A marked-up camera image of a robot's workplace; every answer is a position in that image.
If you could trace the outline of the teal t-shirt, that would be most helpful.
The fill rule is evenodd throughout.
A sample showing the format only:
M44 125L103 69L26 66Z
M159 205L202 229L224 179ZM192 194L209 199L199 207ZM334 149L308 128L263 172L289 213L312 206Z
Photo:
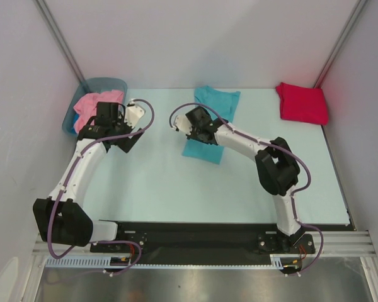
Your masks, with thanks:
M210 86L197 87L194 92L195 102L211 107L228 122L234 119L240 95L239 91L223 92ZM224 147L187 140L182 156L219 165L223 152Z

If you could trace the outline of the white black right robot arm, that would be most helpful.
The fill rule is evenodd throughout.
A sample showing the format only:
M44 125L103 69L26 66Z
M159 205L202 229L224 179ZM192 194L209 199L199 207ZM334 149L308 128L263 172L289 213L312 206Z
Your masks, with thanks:
M272 195L275 205L277 230L280 233L278 246L284 252L293 252L300 246L304 231L296 222L290 199L298 183L300 168L287 153L290 149L283 138L265 143L257 137L240 134L226 120L213 120L201 106L177 116L174 125L190 140L230 148L255 162L259 182Z

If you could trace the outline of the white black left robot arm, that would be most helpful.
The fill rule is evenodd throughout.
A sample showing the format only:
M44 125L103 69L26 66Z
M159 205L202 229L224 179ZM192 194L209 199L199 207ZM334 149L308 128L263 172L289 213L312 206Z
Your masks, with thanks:
M127 153L142 136L136 125L145 113L137 101L97 104L97 114L78 133L74 155L58 185L47 198L34 202L33 214L44 242L84 247L104 241L115 252L126 246L127 237L117 230L117 223L90 218L83 202L96 168L111 147Z

